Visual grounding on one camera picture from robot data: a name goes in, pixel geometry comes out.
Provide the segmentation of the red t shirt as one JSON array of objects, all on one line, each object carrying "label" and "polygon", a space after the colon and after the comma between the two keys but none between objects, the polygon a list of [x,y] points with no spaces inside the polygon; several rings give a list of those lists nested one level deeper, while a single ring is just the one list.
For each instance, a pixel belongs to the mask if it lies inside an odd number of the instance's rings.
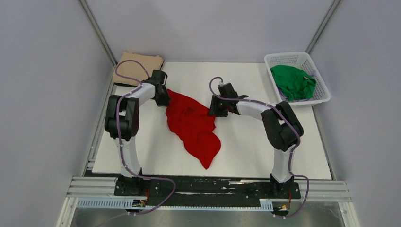
[{"label": "red t shirt", "polygon": [[167,125],[183,142],[185,150],[197,158],[204,169],[209,169],[221,149],[221,141],[214,133],[215,116],[209,108],[195,99],[167,91],[171,100],[166,108]]}]

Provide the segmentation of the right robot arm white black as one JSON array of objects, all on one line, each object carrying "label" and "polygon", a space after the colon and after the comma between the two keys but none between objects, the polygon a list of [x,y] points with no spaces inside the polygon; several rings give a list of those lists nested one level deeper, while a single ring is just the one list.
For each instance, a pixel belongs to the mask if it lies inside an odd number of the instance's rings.
[{"label": "right robot arm white black", "polygon": [[239,96],[231,83],[221,83],[219,93],[213,93],[209,114],[227,117],[229,113],[249,116],[263,123],[267,139],[274,148],[273,169],[270,174],[269,191],[275,197],[289,193],[294,184],[292,157],[304,134],[298,118],[289,103],[283,101],[269,104]]}]

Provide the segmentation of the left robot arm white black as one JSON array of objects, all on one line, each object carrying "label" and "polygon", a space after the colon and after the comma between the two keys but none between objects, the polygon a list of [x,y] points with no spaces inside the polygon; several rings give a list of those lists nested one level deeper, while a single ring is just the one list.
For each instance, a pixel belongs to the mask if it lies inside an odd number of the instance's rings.
[{"label": "left robot arm white black", "polygon": [[166,89],[168,75],[154,70],[150,78],[124,95],[111,95],[108,99],[105,131],[113,138],[120,158],[121,173],[117,178],[116,196],[139,196],[145,192],[147,177],[142,176],[138,160],[136,136],[139,131],[139,108],[148,100],[167,107],[170,96]]}]

